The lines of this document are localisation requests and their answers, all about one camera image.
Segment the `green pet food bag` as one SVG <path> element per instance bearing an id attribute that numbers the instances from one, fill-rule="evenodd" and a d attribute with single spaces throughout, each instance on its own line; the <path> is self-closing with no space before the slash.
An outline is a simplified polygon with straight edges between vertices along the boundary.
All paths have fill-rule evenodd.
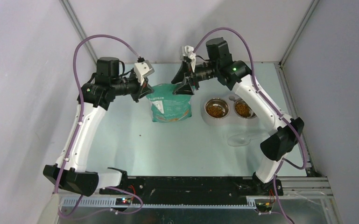
<path id="1" fill-rule="evenodd" d="M 151 103 L 153 122 L 177 122 L 192 116 L 191 95 L 174 95 L 175 88 L 174 84 L 155 85 L 154 92 L 146 96 Z"/>

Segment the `clear plastic scoop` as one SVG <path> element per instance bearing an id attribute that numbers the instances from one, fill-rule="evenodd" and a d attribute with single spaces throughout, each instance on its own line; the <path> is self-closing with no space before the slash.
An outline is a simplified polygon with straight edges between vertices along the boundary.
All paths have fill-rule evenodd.
<path id="1" fill-rule="evenodd" d="M 227 144 L 231 147 L 247 146 L 251 143 L 253 138 L 254 138 L 253 134 L 240 133 L 240 134 L 229 137 L 227 140 Z"/>

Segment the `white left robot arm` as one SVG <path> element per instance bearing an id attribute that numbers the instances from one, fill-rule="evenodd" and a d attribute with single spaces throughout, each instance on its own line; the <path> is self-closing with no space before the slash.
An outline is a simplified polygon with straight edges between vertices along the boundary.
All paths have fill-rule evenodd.
<path id="1" fill-rule="evenodd" d="M 105 171 L 88 171 L 87 161 L 97 128 L 109 105 L 117 96 L 129 95 L 134 102 L 153 92 L 148 76 L 153 74 L 152 64 L 138 58 L 129 76 L 120 74 L 115 57 L 97 60 L 96 72 L 81 87 L 77 112 L 70 136 L 64 149 L 53 165 L 45 165 L 43 175 L 55 187 L 83 196 L 91 196 L 96 190 L 111 187 L 117 194 L 128 191 L 129 182 L 123 178 L 126 171 L 107 168 Z"/>

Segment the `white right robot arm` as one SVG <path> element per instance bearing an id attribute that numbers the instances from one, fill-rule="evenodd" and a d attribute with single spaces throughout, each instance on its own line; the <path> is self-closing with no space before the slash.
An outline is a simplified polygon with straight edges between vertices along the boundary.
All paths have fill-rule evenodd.
<path id="1" fill-rule="evenodd" d="M 267 195 L 278 186 L 276 174 L 296 144 L 300 143 L 304 122 L 284 113 L 265 93 L 253 74 L 253 67 L 244 61 L 234 61 L 228 43 L 222 37 L 206 42 L 208 60 L 196 64 L 196 50 L 182 47 L 182 65 L 171 81 L 177 87 L 174 95 L 193 95 L 199 82 L 216 78 L 223 86 L 239 96 L 252 109 L 268 131 L 269 137 L 261 142 L 263 157 L 253 173 L 250 184 L 239 184 L 239 189 L 249 189 L 258 195 Z"/>

